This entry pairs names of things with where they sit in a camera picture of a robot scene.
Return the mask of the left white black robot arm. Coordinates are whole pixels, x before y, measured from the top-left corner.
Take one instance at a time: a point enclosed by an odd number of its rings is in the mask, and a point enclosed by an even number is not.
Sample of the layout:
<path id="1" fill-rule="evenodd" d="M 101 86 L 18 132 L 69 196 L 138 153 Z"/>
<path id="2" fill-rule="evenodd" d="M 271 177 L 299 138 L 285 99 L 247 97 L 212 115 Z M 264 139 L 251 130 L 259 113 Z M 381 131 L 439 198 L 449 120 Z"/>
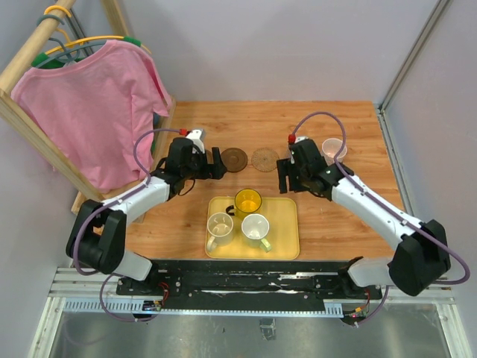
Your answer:
<path id="1" fill-rule="evenodd" d="M 125 248 L 127 227 L 149 209 L 179 195 L 186 181 L 222 179 L 227 168 L 219 148 L 212 148 L 212 158 L 208 163 L 197 140 L 178 137 L 159 162 L 164 166 L 158 166 L 139 185 L 106 201 L 83 202 L 66 245 L 66 254 L 77 269 L 81 265 L 92 269 L 81 274 L 129 277 L 143 295 L 155 293 L 159 276 L 151 271 L 153 263 L 148 258 Z"/>

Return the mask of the pink translucent cup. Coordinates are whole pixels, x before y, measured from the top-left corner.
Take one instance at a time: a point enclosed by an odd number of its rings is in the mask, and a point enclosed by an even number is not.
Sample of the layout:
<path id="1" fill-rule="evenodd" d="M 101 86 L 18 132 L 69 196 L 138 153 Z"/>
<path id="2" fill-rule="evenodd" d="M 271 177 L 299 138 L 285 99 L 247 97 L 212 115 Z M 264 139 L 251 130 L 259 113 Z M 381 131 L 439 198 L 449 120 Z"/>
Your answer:
<path id="1" fill-rule="evenodd" d="M 342 140 L 338 138 L 328 138 L 322 143 L 322 153 L 327 165 L 332 165 L 335 161 L 335 155 L 342 146 Z"/>

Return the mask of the yellow transparent cup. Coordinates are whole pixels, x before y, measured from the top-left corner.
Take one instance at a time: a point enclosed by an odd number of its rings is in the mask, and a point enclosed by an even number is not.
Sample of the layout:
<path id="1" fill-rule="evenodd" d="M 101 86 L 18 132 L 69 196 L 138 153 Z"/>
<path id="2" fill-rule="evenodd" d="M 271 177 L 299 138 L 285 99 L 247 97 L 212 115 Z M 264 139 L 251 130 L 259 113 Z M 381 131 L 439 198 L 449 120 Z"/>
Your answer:
<path id="1" fill-rule="evenodd" d="M 243 220 L 246 216 L 259 213 L 262 207 L 262 196 L 255 189 L 242 189 L 235 198 L 234 203 L 225 210 L 229 216 Z"/>

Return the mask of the white mug green handle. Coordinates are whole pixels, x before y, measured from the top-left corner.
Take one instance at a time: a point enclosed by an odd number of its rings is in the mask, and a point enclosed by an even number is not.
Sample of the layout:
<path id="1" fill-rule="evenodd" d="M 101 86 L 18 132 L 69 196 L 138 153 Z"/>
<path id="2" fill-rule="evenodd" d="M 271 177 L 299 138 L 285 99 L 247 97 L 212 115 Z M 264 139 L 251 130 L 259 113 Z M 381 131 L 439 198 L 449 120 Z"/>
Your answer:
<path id="1" fill-rule="evenodd" d="M 251 248 L 261 248 L 264 252 L 270 252 L 272 249 L 267 239 L 269 230 L 269 221 L 261 214 L 250 214 L 241 223 L 241 233 L 247 245 Z"/>

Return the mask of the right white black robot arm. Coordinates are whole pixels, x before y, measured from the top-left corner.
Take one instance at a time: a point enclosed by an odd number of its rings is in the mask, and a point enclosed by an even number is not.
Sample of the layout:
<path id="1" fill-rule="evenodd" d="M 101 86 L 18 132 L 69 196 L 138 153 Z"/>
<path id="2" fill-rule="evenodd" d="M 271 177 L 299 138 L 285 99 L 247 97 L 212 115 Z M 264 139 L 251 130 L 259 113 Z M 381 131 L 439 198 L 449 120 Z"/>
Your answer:
<path id="1" fill-rule="evenodd" d="M 338 291 L 355 298 L 366 286 L 395 286 L 419 295 L 450 268 L 446 233 L 435 220 L 422 222 L 369 189 L 346 166 L 329 165 L 312 139 L 288 138 L 290 157 L 277 161 L 281 193 L 309 192 L 357 215 L 393 249 L 391 258 L 356 257 L 340 272 Z"/>

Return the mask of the large woven rattan coaster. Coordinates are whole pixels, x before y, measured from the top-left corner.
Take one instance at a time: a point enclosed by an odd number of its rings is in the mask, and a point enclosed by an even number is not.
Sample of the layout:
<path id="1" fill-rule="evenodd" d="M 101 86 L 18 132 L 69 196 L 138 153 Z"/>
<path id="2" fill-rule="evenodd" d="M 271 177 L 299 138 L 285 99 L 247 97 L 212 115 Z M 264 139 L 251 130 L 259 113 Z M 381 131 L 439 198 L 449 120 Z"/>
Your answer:
<path id="1" fill-rule="evenodd" d="M 277 168 L 278 153 L 271 148 L 259 148 L 253 152 L 251 163 L 261 172 L 272 172 Z"/>

